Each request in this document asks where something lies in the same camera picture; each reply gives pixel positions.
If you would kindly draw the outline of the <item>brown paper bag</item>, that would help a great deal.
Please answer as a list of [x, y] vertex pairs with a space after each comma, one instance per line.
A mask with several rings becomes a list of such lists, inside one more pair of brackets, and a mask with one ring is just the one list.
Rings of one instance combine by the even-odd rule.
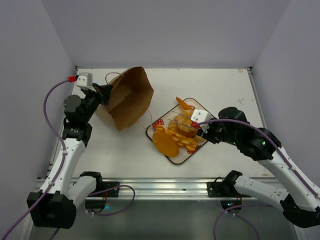
[[121, 132], [133, 126], [149, 109], [154, 89], [142, 66], [125, 70], [111, 82], [109, 104], [100, 104], [95, 114]]

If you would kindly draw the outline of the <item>orange fake bun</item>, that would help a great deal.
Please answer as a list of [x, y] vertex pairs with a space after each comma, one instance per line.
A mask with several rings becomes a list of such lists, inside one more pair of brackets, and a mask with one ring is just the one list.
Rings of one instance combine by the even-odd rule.
[[191, 116], [193, 114], [193, 110], [183, 110], [177, 115], [182, 115], [182, 120], [179, 121], [179, 133], [182, 136], [185, 136], [187, 138], [193, 138], [196, 133], [197, 129], [194, 127], [191, 127], [192, 121]]

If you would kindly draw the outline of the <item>long orange fake baguette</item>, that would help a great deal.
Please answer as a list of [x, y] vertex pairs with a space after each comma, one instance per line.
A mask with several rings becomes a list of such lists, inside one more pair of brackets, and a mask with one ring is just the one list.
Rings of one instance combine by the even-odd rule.
[[193, 107], [191, 107], [190, 105], [188, 105], [186, 102], [184, 102], [182, 99], [180, 99], [179, 97], [175, 98], [178, 105], [183, 109], [183, 110], [193, 110]]

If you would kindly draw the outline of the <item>round orange fake bread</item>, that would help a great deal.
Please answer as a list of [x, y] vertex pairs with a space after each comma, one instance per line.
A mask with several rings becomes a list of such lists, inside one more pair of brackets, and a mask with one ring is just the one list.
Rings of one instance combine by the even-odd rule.
[[180, 153], [177, 142], [166, 132], [156, 131], [152, 136], [156, 149], [167, 157], [177, 157]]

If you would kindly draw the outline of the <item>metal tongs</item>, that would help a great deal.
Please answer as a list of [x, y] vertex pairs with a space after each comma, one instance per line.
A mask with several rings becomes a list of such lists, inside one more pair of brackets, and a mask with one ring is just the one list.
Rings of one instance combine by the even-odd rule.
[[194, 124], [191, 120], [191, 116], [193, 115], [194, 111], [192, 109], [182, 110], [180, 112], [172, 111], [176, 115], [173, 118], [169, 119], [168, 128], [171, 131], [191, 131], [197, 130], [199, 127]]

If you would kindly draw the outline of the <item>round yellow fake pastry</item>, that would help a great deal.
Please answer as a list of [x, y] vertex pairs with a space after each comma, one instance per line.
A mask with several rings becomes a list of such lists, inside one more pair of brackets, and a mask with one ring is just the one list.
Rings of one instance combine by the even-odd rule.
[[179, 133], [180, 128], [179, 128], [179, 121], [183, 119], [182, 115], [176, 115], [173, 120], [170, 120], [168, 124], [168, 129], [172, 132]]

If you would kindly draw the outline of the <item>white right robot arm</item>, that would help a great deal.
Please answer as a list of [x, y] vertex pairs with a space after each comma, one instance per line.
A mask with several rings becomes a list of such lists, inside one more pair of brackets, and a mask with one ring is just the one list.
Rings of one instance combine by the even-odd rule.
[[216, 188], [227, 196], [246, 195], [279, 209], [300, 228], [320, 224], [320, 188], [292, 161], [277, 137], [266, 128], [252, 126], [236, 107], [221, 110], [215, 118], [197, 110], [192, 119], [199, 124], [197, 134], [213, 143], [228, 143], [243, 155], [265, 167], [282, 185], [272, 187], [232, 170]]

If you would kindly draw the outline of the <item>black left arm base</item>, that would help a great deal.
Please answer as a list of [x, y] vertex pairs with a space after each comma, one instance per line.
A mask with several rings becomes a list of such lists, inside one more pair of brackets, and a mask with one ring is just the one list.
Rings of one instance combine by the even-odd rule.
[[107, 200], [119, 196], [119, 181], [103, 181], [100, 186], [89, 194], [84, 201], [88, 212], [101, 213], [107, 207]]

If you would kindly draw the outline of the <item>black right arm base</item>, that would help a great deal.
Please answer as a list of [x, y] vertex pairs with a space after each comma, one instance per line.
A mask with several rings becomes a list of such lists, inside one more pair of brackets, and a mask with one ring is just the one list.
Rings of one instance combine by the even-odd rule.
[[[224, 178], [217, 177], [213, 181], [206, 183], [206, 191], [209, 198], [220, 200], [220, 206], [226, 210], [231, 207], [243, 204], [243, 197], [249, 198], [248, 195], [238, 193], [233, 185], [230, 185]], [[231, 213], [239, 213], [242, 207], [228, 210]]]

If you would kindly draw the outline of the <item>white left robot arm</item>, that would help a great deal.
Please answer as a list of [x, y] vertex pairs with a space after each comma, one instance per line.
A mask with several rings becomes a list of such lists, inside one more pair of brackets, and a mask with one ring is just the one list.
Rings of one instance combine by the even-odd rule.
[[100, 104], [108, 104], [113, 86], [110, 84], [81, 88], [84, 98], [65, 98], [63, 131], [59, 136], [61, 150], [38, 192], [31, 192], [27, 205], [36, 227], [69, 229], [75, 222], [77, 209], [86, 197], [99, 196], [104, 184], [99, 172], [83, 172], [76, 183], [71, 180], [92, 133], [89, 121]]

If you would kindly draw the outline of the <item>aluminium front frame rail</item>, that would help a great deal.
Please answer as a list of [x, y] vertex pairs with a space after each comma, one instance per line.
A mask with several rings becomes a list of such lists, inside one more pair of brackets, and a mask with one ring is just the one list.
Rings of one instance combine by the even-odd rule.
[[135, 190], [136, 200], [231, 200], [216, 194], [209, 197], [207, 183], [213, 178], [104, 178], [104, 182], [119, 182], [117, 200], [130, 200]]

